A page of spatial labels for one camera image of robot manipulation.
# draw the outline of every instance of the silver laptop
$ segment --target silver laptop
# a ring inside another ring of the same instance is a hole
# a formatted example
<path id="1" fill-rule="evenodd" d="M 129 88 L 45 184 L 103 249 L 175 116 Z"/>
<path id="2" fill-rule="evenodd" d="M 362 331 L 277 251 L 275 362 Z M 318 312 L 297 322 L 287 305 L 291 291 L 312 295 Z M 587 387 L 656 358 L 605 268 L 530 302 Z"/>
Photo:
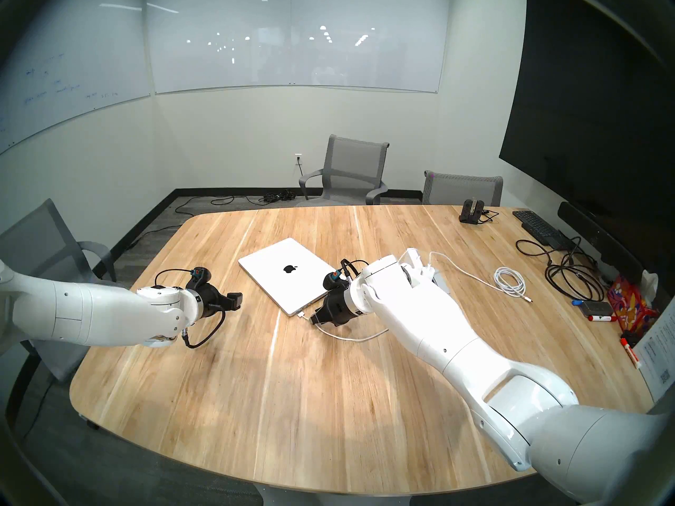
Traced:
<path id="1" fill-rule="evenodd" d="M 239 264 L 289 316 L 323 297 L 323 278 L 335 271 L 290 237 L 242 257 Z"/>

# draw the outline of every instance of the white robotic arm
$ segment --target white robotic arm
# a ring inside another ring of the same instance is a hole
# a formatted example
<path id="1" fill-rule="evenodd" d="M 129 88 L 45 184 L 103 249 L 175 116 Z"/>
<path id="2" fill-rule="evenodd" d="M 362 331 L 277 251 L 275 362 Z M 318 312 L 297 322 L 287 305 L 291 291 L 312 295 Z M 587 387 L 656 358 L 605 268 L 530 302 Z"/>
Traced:
<path id="1" fill-rule="evenodd" d="M 22 275 L 0 261 L 0 353 L 24 339 L 89 346 L 157 347 L 216 311 L 237 310 L 241 294 L 222 296 L 194 269 L 186 289 L 62 283 Z"/>
<path id="2" fill-rule="evenodd" d="M 575 392 L 550 370 L 504 358 L 487 345 L 432 282 L 433 274 L 409 248 L 400 261 L 387 256 L 366 266 L 351 283 L 327 277 L 330 292 L 311 320 L 344 324 L 374 312 L 459 392 L 477 429 L 512 468 L 534 467 L 577 501 L 601 499 L 664 418 L 579 406 Z"/>

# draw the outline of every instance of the keyboard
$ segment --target keyboard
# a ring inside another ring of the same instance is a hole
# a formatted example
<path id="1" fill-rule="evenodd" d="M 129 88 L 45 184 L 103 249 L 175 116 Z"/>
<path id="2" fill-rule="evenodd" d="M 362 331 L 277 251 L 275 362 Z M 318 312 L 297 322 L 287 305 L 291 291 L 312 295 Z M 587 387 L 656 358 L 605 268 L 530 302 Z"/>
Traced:
<path id="1" fill-rule="evenodd" d="M 559 248 L 560 232 L 549 225 L 541 217 L 530 210 L 514 211 L 513 215 L 522 221 L 522 227 L 534 237 L 539 243 L 545 246 Z"/>

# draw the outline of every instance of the dry erase marker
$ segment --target dry erase marker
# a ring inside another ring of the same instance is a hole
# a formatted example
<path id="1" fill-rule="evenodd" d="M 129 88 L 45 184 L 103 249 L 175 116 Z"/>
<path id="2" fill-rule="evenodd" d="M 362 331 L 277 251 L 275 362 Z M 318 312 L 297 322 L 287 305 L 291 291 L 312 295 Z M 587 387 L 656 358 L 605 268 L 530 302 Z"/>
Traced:
<path id="1" fill-rule="evenodd" d="M 628 357 L 630 357 L 630 360 L 633 361 L 633 366 L 639 369 L 642 366 L 642 364 L 635 355 L 635 352 L 633 352 L 633 349 L 630 346 L 628 346 L 628 341 L 625 339 L 621 339 L 621 344 L 623 345 L 624 350 L 626 350 Z"/>
<path id="2" fill-rule="evenodd" d="M 589 315 L 589 321 L 612 321 L 616 320 L 616 315 Z"/>

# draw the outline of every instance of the wood grain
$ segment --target wood grain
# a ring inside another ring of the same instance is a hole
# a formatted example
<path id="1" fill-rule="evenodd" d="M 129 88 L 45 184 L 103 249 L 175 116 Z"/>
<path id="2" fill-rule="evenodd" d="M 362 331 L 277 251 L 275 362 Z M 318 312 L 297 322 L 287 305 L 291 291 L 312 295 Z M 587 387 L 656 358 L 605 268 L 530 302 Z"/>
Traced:
<path id="1" fill-rule="evenodd" d="M 544 280 L 545 260 L 519 254 L 527 237 L 511 210 L 462 225 L 454 206 L 335 206 L 193 217 L 134 285 L 156 272 L 201 265 L 244 303 L 203 347 L 181 343 L 91 348 L 70 387 L 75 409 L 150 450 L 245 480 L 339 493 L 417 494 L 517 478 L 471 423 L 457 392 L 390 334 L 366 343 L 327 337 L 287 317 L 237 260 L 286 237 L 332 265 L 418 248 L 451 256 L 490 280 L 520 271 L 534 303 L 509 298 L 434 257 L 476 333 L 511 359 L 558 373 L 582 404 L 645 412 L 647 387 L 619 344 L 616 323 L 590 323 Z M 165 285 L 188 275 L 167 273 Z M 197 342 L 214 326 L 190 329 Z M 331 330 L 364 337 L 374 315 Z"/>

